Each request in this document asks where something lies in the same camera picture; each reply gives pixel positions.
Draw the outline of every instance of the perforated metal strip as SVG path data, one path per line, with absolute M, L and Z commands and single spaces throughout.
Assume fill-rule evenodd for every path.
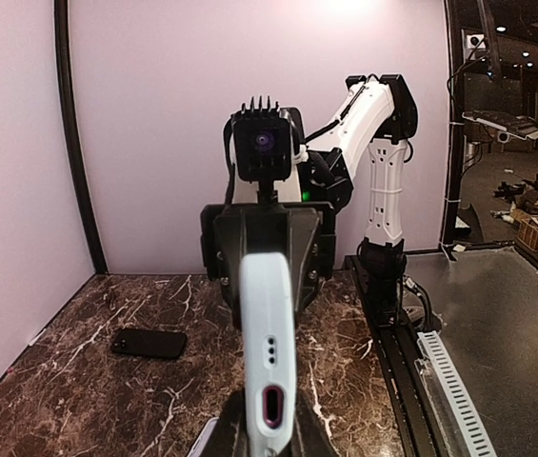
M 470 457 L 496 457 L 485 426 L 440 336 L 435 331 L 419 333 L 419 347 L 431 361 L 440 385 L 446 393 L 457 425 L 468 446 Z

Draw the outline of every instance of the gray carpet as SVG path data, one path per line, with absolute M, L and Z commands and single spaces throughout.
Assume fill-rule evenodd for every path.
M 513 169 L 514 174 L 505 173 L 504 169 Z M 502 181 L 514 184 L 523 178 L 534 180 L 537 173 L 538 150 L 485 153 L 481 162 L 466 173 L 461 185 L 461 205 L 474 205 L 486 242 L 513 240 L 518 232 L 516 227 L 490 215 L 492 210 L 509 209 L 504 199 L 493 197 L 493 191 Z

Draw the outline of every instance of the black smartphone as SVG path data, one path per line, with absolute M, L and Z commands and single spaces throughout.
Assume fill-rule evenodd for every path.
M 186 346 L 186 333 L 123 328 L 112 341 L 112 352 L 157 359 L 177 359 Z

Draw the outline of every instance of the white panel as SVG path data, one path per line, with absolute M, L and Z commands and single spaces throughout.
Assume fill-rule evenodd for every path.
M 442 0 L 75 0 L 70 17 L 82 143 L 111 270 L 201 271 L 199 213 L 224 197 L 229 115 L 270 94 L 300 108 L 312 132 L 345 99 L 345 78 L 370 72 L 403 73 L 418 104 L 404 235 L 409 249 L 437 246 L 448 161 Z M 362 163 L 341 214 L 339 256 L 363 237 L 368 169 Z
M 0 377 L 91 273 L 61 127 L 52 2 L 0 2 Z

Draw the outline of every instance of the camera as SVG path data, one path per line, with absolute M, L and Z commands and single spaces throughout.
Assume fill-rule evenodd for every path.
M 285 181 L 291 175 L 292 152 L 298 150 L 286 109 L 245 105 L 232 115 L 237 172 L 243 181 Z

